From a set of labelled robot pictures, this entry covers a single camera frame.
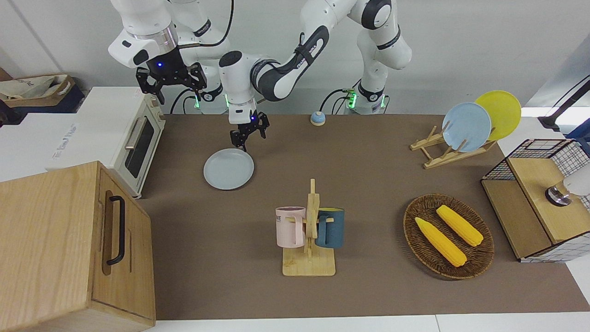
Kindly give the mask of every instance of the wooden mug stand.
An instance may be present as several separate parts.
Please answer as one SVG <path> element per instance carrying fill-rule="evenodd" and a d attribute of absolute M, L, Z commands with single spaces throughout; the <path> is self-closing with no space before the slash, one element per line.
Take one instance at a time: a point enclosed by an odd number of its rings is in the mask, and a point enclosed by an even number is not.
<path fill-rule="evenodd" d="M 457 149 L 453 149 L 452 147 L 448 147 L 447 150 L 442 154 L 442 156 L 440 156 L 438 158 L 433 158 L 432 156 L 430 156 L 428 151 L 426 151 L 426 147 L 431 147 L 433 145 L 438 145 L 438 144 L 445 142 L 445 140 L 443 138 L 443 132 L 447 128 L 448 124 L 449 124 L 449 122 L 447 122 L 444 125 L 441 132 L 438 134 L 434 133 L 437 130 L 437 127 L 436 126 L 432 127 L 432 130 L 430 131 L 430 134 L 428 134 L 428 137 L 426 137 L 425 139 L 422 139 L 420 141 L 416 140 L 416 143 L 409 146 L 409 148 L 412 151 L 420 149 L 424 153 L 426 158 L 428 158 L 428 161 L 424 163 L 424 168 L 426 170 L 428 170 L 430 168 L 442 166 L 445 164 L 449 164 L 451 162 L 458 161 L 461 159 L 473 157 L 478 154 L 482 154 L 484 152 L 487 152 L 490 148 L 492 148 L 497 143 L 497 141 L 487 141 L 481 148 L 479 148 L 475 151 L 459 152 L 459 150 L 463 147 L 463 145 L 465 145 L 467 143 L 467 140 L 464 139 L 463 142 L 459 145 L 459 147 Z"/>
<path fill-rule="evenodd" d="M 332 276 L 336 274 L 334 261 L 334 249 L 318 247 L 317 239 L 317 213 L 320 209 L 320 194 L 316 193 L 316 180 L 310 181 L 311 192 L 307 194 L 306 241 L 303 247 L 283 248 L 283 275 L 285 276 Z"/>

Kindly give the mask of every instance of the wicker basket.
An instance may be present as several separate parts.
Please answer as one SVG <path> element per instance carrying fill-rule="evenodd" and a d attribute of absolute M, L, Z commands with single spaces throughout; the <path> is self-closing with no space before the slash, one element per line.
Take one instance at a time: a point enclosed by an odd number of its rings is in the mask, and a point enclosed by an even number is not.
<path fill-rule="evenodd" d="M 436 209 L 447 205 L 464 217 L 482 235 L 483 241 L 476 247 L 468 245 L 438 215 Z M 443 257 L 418 228 L 415 217 L 420 217 L 438 228 L 467 256 L 467 263 L 454 267 Z M 453 197 L 429 194 L 416 198 L 404 213 L 404 234 L 410 249 L 428 268 L 451 279 L 469 279 L 485 272 L 494 258 L 494 241 L 483 219 L 468 205 Z"/>

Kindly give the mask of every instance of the dark blue mug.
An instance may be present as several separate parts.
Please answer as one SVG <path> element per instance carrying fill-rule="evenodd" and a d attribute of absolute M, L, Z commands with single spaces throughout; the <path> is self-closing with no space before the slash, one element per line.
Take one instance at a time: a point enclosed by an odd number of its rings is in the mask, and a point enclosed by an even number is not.
<path fill-rule="evenodd" d="M 317 219 L 316 246 L 340 248 L 344 243 L 344 209 L 321 207 Z"/>

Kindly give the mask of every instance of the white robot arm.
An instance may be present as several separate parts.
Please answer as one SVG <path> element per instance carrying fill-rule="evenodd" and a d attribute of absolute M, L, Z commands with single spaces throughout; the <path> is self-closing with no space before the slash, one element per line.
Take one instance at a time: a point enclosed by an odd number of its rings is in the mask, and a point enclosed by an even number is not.
<path fill-rule="evenodd" d="M 387 67 L 400 70 L 412 60 L 412 49 L 401 35 L 397 19 L 397 1 L 391 2 L 391 14 L 383 25 L 362 30 L 356 40 L 363 58 L 363 76 L 355 87 L 355 102 L 347 106 L 359 114 L 374 114 L 380 109 Z"/>
<path fill-rule="evenodd" d="M 210 20 L 199 8 L 199 1 L 169 0 L 177 22 L 186 26 L 186 30 L 179 29 L 182 42 L 179 42 L 164 0 L 111 2 L 121 15 L 124 30 L 109 47 L 109 53 L 131 68 L 147 64 L 148 69 L 137 70 L 144 93 L 157 94 L 163 102 L 160 93 L 163 85 L 182 84 L 197 93 L 203 92 L 207 77 L 197 61 L 216 59 L 229 49 L 229 44 L 210 44 L 207 46 L 215 47 L 194 53 L 186 50 L 181 56 L 180 49 L 203 46 L 220 35 L 211 29 Z M 255 91 L 269 101 L 286 98 L 325 48 L 332 29 L 346 16 L 369 30 L 361 31 L 358 38 L 365 70 L 355 90 L 360 96 L 355 110 L 373 109 L 374 104 L 380 102 L 387 79 L 385 67 L 401 69 L 412 54 L 397 25 L 395 0 L 308 0 L 300 14 L 303 32 L 299 45 L 287 61 L 280 63 L 260 55 L 230 51 L 220 58 L 219 72 L 212 70 L 209 74 L 213 78 L 213 90 L 225 90 L 230 123 L 238 125 L 238 131 L 231 134 L 234 145 L 243 147 L 248 135 L 256 130 L 264 136 L 268 126 L 266 116 L 256 112 Z M 147 77 L 154 78 L 156 83 L 148 84 Z"/>
<path fill-rule="evenodd" d="M 157 95 L 164 102 L 162 86 L 182 84 L 201 92 L 207 78 L 201 64 L 186 66 L 178 47 L 172 17 L 163 0 L 111 0 L 121 15 L 123 31 L 109 46 L 110 55 L 130 68 L 144 93 Z M 138 67 L 146 63 L 147 68 Z M 155 79 L 148 83 L 148 77 Z"/>
<path fill-rule="evenodd" d="M 300 43 L 287 61 L 279 63 L 239 51 L 220 60 L 222 83 L 226 86 L 231 80 L 234 85 L 227 90 L 230 123 L 245 123 L 256 111 L 252 87 L 269 101 L 286 98 L 325 48 L 332 29 L 346 16 L 366 28 L 357 43 L 363 57 L 363 77 L 355 88 L 355 103 L 349 106 L 358 113 L 374 113 L 384 98 L 387 67 L 402 69 L 412 57 L 398 26 L 396 0 L 308 0 L 301 11 Z"/>
<path fill-rule="evenodd" d="M 169 0 L 170 12 L 176 23 L 178 44 L 186 66 L 199 62 L 207 78 L 207 87 L 200 94 L 202 100 L 210 105 L 203 108 L 205 113 L 224 113 L 225 100 L 221 93 L 223 86 L 219 79 L 219 59 L 230 51 L 230 42 L 216 29 L 207 13 L 199 6 L 199 0 Z M 184 48 L 191 44 L 215 45 L 212 47 Z M 221 105 L 217 109 L 211 105 Z"/>

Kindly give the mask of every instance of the pink mug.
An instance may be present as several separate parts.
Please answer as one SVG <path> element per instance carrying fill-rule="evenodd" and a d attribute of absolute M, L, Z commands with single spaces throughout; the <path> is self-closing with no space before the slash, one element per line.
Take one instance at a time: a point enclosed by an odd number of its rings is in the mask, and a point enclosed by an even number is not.
<path fill-rule="evenodd" d="M 303 219 L 305 208 L 283 206 L 275 209 L 277 223 L 277 245 L 282 248 L 297 248 L 304 245 Z"/>

